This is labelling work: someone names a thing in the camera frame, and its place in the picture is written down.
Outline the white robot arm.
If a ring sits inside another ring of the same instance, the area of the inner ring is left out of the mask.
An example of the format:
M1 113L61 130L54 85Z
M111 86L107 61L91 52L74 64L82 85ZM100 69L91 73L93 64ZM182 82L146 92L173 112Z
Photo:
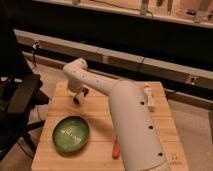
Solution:
M171 171L145 94L133 81L91 73L83 58L67 63L63 73L71 91L77 92L85 84L108 97L126 171Z

